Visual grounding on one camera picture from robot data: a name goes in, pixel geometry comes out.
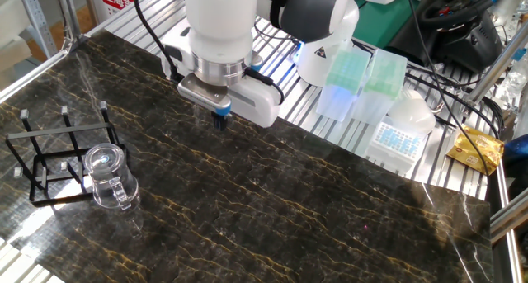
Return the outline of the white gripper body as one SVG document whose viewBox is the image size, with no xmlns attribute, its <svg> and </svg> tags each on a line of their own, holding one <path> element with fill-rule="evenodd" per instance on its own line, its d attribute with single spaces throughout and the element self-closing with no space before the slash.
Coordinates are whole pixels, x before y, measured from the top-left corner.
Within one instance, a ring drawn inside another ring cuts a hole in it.
<svg viewBox="0 0 528 283">
<path fill-rule="evenodd" d="M 191 28 L 172 28 L 162 39 L 183 79 L 177 91 L 186 99 L 219 116 L 237 114 L 268 128 L 280 111 L 281 93 L 273 81 L 252 69 L 262 58 L 255 50 L 237 62 L 219 64 L 191 50 Z"/>
</svg>

